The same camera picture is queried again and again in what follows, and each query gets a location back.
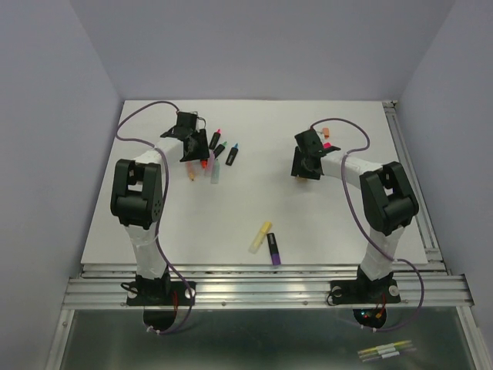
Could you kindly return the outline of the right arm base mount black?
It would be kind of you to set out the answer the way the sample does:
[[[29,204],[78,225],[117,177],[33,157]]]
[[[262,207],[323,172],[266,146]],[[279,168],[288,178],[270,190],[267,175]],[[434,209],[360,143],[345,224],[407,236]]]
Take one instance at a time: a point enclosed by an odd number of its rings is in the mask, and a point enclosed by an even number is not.
[[[334,280],[326,302],[329,306],[362,305],[354,308],[354,318],[364,328],[382,329],[387,320],[387,305],[401,302],[394,273],[372,281],[359,267],[353,280]]]

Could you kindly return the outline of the black highlighter pink tip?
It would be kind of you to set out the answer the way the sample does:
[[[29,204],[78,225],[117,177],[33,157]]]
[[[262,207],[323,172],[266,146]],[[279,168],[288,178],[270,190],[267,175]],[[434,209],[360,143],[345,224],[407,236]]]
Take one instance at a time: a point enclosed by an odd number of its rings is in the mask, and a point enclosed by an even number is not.
[[[219,142],[220,136],[221,136],[221,130],[220,129],[216,130],[213,133],[211,140],[210,140],[210,143],[209,143],[209,149],[210,150],[216,149],[216,146]]]

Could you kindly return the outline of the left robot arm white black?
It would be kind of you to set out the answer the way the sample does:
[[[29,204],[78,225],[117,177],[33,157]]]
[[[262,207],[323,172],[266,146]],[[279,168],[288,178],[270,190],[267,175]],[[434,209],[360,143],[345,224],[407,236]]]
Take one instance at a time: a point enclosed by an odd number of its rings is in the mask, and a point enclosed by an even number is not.
[[[129,235],[136,257],[136,279],[145,281],[145,295],[156,304],[171,296],[171,284],[163,280],[169,273],[168,262],[158,241],[158,223],[163,214],[169,189],[169,164],[164,143],[166,139],[183,144],[181,163],[206,160],[210,150],[204,121],[196,112],[179,111],[176,124],[151,143],[144,139],[123,138],[123,142],[141,143],[149,149],[128,160],[117,160],[114,170],[110,210]]]

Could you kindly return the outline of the pastel orange yellow highlighter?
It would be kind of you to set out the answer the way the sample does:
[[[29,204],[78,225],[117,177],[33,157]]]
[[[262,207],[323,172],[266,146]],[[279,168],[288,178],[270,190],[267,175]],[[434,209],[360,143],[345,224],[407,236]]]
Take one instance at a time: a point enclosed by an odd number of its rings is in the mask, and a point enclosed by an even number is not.
[[[189,161],[186,163],[186,170],[188,177],[191,181],[194,181],[196,179],[196,170],[195,170],[195,165],[192,161]]]

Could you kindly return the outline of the pastel green highlighter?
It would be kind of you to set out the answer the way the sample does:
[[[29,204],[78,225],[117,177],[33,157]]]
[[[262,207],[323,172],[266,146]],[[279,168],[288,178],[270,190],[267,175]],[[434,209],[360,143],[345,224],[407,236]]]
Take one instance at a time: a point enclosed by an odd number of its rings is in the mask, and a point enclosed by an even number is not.
[[[219,181],[220,181],[220,163],[218,159],[215,159],[211,170],[210,182],[211,184],[218,184]]]

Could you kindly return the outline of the pastel purple highlighter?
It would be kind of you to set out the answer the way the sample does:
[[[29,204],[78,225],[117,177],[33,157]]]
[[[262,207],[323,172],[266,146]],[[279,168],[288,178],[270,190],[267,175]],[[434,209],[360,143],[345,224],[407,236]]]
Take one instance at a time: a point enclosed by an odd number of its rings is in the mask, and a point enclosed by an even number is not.
[[[206,161],[206,167],[204,170],[204,175],[206,177],[211,177],[212,172],[213,172],[214,163],[215,163],[215,155],[214,155],[214,152],[211,150],[209,158]]]

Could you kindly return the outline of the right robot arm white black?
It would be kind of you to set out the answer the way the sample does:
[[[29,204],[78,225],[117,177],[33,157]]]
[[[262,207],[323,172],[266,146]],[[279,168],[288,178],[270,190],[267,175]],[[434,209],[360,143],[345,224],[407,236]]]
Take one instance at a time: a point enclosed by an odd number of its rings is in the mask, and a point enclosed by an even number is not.
[[[399,162],[381,164],[351,156],[369,149],[369,136],[364,138],[364,146],[342,153],[339,147],[322,143],[315,129],[297,134],[291,175],[342,182],[351,215],[367,240],[359,265],[363,277],[354,282],[354,291],[360,299],[371,301],[382,292],[381,280],[392,272],[397,244],[419,204]]]

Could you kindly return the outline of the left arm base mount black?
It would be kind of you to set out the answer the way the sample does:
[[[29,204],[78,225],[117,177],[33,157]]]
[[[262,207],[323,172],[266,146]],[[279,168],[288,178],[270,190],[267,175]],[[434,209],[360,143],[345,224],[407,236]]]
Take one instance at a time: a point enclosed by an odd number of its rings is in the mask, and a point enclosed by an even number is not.
[[[196,282],[171,281],[169,275],[154,280],[136,275],[120,287],[126,292],[126,305],[143,309],[143,324],[155,335],[177,333],[195,304]]]

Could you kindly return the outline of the black highlighter blue cap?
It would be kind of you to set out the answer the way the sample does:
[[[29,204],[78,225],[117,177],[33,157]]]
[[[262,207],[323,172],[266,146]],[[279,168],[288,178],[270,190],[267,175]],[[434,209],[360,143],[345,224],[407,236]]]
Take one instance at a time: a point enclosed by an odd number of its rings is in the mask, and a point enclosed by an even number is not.
[[[233,165],[234,160],[236,159],[236,156],[239,152],[239,144],[236,143],[229,151],[229,154],[226,158],[225,164],[229,167]]]

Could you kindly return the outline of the black highlighter purple cap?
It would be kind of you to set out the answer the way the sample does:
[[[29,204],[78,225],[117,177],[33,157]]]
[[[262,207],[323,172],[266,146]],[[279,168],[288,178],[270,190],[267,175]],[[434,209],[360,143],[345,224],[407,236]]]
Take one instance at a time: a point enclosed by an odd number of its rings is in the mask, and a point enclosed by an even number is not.
[[[281,265],[280,253],[278,250],[277,240],[274,233],[267,234],[267,242],[268,242],[272,265],[273,266]]]

